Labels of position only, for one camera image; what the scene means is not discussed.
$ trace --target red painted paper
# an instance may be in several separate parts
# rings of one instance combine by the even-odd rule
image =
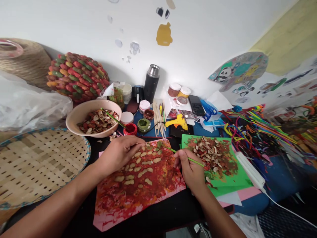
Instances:
[[[163,201],[186,188],[179,169],[173,168],[175,160],[173,152],[163,146],[160,147],[158,142],[159,145],[162,143],[166,147],[171,147],[167,139],[148,142],[140,150],[141,153],[146,152],[146,155],[132,158],[127,163],[129,167],[122,167],[98,185],[93,224],[100,231],[106,231],[148,206]],[[119,176],[124,176],[124,180],[115,182]]]

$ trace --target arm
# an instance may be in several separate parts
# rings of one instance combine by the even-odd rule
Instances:
[[[204,168],[191,162],[188,157],[200,163],[201,159],[187,149],[177,151],[174,156],[176,158],[174,167],[183,168],[185,183],[200,203],[212,237],[245,237],[205,185]]]
[[[82,202],[98,183],[125,165],[143,145],[144,140],[135,136],[114,139],[95,163],[28,213],[1,238],[61,236]]]

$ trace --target panda drawing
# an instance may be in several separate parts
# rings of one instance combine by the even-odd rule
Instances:
[[[232,73],[233,69],[230,67],[225,67],[222,69],[220,74],[214,79],[214,82],[220,82],[223,83]]]

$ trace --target green paintbrush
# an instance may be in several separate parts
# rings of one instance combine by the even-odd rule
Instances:
[[[163,146],[163,147],[165,147],[166,149],[169,149],[169,150],[173,151],[174,153],[176,153],[176,150],[173,150],[172,148],[169,148],[169,147],[166,147],[166,146]],[[188,157],[188,159],[189,159],[190,161],[194,162],[195,164],[199,164],[200,166],[204,167],[203,164],[197,162],[196,160],[193,160],[193,159],[191,159],[191,158],[189,158],[189,157]]]
[[[105,109],[101,108],[101,110],[103,110],[108,116],[110,116],[112,119],[114,119],[116,122],[119,123],[120,126],[122,126],[124,129],[126,129],[126,127],[121,123],[119,122],[117,119],[114,118],[113,115],[111,115],[110,113],[108,113]]]

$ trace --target green paint jar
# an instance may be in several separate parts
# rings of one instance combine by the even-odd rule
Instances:
[[[140,134],[147,133],[151,128],[151,122],[148,119],[140,119],[137,124],[138,132]]]

